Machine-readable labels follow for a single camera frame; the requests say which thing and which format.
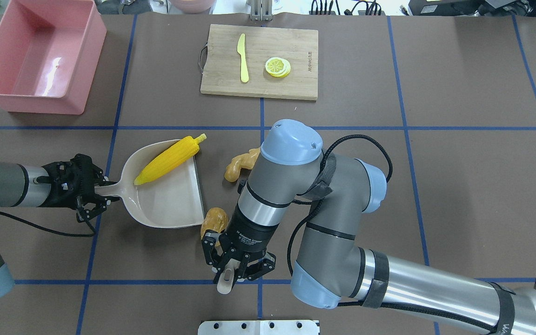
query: yellow corn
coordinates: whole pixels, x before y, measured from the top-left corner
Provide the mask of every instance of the yellow corn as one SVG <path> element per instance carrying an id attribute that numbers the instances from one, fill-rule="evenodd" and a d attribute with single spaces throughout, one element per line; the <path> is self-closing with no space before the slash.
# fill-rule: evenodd
<path id="1" fill-rule="evenodd" d="M 168 174 L 171 170 L 198 153 L 200 150 L 198 144 L 203 140 L 206 140 L 206 134 L 202 134 L 197 138 L 187 136 L 179 140 L 179 142 L 173 144 L 146 165 L 136 177 L 136 180 L 134 180 L 134 185 L 142 185 Z"/>

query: yellow knife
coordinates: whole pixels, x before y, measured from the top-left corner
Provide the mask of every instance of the yellow knife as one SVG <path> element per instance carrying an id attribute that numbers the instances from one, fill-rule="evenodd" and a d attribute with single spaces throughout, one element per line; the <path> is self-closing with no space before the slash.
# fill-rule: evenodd
<path id="1" fill-rule="evenodd" d="M 245 34 L 241 34 L 237 43 L 237 53 L 241 55 L 241 81 L 247 83 L 249 74 L 247 73 L 247 62 L 245 61 Z"/>

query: scoop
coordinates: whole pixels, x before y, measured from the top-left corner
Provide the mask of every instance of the scoop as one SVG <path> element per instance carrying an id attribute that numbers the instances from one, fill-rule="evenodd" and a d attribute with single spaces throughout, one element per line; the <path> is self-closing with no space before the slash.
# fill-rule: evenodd
<path id="1" fill-rule="evenodd" d="M 152 159 L 179 140 L 158 142 L 134 152 L 117 184 L 95 188 L 98 195 L 120 197 L 136 221 L 155 228 L 201 225 L 204 220 L 200 185 L 192 157 L 154 182 L 134 186 L 134 179 Z"/>

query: cutting board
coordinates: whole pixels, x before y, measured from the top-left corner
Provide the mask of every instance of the cutting board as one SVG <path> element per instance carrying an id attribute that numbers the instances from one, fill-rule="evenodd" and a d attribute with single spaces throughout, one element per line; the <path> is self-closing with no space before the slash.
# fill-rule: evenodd
<path id="1" fill-rule="evenodd" d="M 237 42 L 245 34 L 249 81 L 241 82 Z M 274 78 L 264 70 L 270 57 L 291 63 L 291 73 Z M 210 25 L 203 94 L 317 100 L 317 30 Z"/>

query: pink plastic container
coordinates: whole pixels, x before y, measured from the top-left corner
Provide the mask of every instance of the pink plastic container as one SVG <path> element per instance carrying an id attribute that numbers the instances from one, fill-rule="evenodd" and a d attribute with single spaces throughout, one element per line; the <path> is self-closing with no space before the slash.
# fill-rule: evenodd
<path id="1" fill-rule="evenodd" d="M 106 33 L 91 0 L 10 0 L 0 23 L 0 108 L 83 113 Z"/>

